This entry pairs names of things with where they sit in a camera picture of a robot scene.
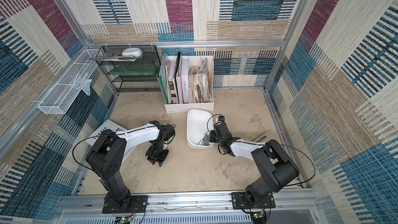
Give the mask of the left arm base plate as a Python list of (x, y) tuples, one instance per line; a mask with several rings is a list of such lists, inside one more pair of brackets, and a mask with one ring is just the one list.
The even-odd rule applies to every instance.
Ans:
[(121, 201), (114, 200), (109, 194), (105, 196), (103, 214), (144, 213), (146, 210), (147, 195), (131, 195)]

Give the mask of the steel nail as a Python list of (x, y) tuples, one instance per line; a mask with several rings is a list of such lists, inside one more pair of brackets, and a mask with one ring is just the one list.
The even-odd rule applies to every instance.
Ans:
[(206, 132), (203, 138), (197, 143), (197, 145), (209, 146), (210, 145), (210, 133)]

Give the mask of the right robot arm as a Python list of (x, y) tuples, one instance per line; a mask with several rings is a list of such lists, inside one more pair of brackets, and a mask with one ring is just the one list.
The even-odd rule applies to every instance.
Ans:
[(216, 114), (212, 117), (217, 117), (217, 121), (213, 129), (209, 130), (209, 141), (218, 145), (219, 153), (252, 160), (260, 173), (260, 177), (245, 189), (249, 206), (261, 204), (266, 196), (279, 192), (300, 175), (296, 163), (278, 141), (258, 143), (234, 137), (223, 115)]

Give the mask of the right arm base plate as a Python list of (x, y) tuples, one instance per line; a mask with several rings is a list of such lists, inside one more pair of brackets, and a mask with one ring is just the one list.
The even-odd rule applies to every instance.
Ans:
[(276, 204), (272, 194), (267, 194), (256, 198), (248, 192), (235, 191), (230, 193), (233, 209), (249, 210), (249, 209), (266, 209), (275, 208)]

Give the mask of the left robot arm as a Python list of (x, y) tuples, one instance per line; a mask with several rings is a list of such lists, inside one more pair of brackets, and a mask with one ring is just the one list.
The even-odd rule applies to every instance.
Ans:
[(161, 166), (169, 153), (167, 145), (174, 137), (174, 125), (161, 124), (156, 120), (130, 130), (106, 120), (85, 140), (91, 146), (86, 162), (107, 190), (107, 206), (113, 204), (121, 212), (126, 212), (132, 204), (131, 193), (122, 179), (120, 167), (136, 146), (150, 143), (145, 156), (151, 164)]

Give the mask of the white plastic storage box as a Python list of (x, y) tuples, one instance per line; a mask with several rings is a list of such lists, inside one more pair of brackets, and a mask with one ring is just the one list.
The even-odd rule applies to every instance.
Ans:
[(203, 110), (189, 110), (187, 114), (187, 144), (194, 149), (207, 149), (214, 146), (210, 142), (209, 146), (197, 145), (206, 132), (213, 129), (213, 119), (211, 113)]

